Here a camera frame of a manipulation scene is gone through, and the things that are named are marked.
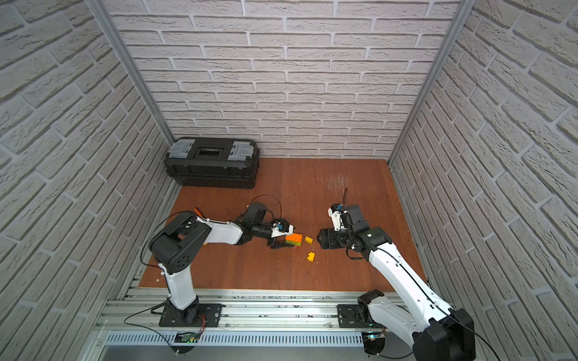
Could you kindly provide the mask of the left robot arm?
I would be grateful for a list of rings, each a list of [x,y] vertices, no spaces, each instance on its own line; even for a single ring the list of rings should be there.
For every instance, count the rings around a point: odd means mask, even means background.
[[[167,226],[152,237],[148,249],[161,269],[169,290],[169,298],[163,307],[159,326],[205,326],[215,327],[221,308],[203,306],[194,290],[191,263],[203,245],[244,245],[254,238],[266,240],[272,249],[289,246],[277,238],[290,236],[294,226],[284,218],[264,220],[270,210],[265,204],[255,202],[234,221],[213,221],[193,211],[175,215]]]

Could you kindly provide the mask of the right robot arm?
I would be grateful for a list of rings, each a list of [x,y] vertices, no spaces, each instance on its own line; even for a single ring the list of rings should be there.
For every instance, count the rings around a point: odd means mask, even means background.
[[[356,305],[338,306],[340,327],[384,327],[411,347],[417,360],[477,358],[472,317],[464,309],[454,310],[430,289],[382,228],[370,227],[358,205],[333,204],[328,214],[333,225],[318,235],[322,249],[360,253],[403,301],[395,305],[379,290],[364,293]]]

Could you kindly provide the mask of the orange lego brick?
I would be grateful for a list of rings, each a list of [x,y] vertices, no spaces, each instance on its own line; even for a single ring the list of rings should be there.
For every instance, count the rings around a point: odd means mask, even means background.
[[[301,234],[291,234],[291,235],[286,235],[284,238],[284,242],[297,242],[297,243],[301,243],[302,244],[303,241],[303,236]]]

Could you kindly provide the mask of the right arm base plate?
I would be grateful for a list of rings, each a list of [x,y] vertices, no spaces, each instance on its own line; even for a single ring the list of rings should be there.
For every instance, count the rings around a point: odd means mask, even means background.
[[[382,329],[382,325],[365,316],[358,305],[337,305],[340,329]]]

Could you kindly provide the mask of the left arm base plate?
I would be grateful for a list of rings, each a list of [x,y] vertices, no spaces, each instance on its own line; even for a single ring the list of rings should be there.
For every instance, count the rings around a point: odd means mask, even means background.
[[[224,306],[222,304],[193,304],[185,310],[171,302],[164,306],[159,327],[218,327]]]

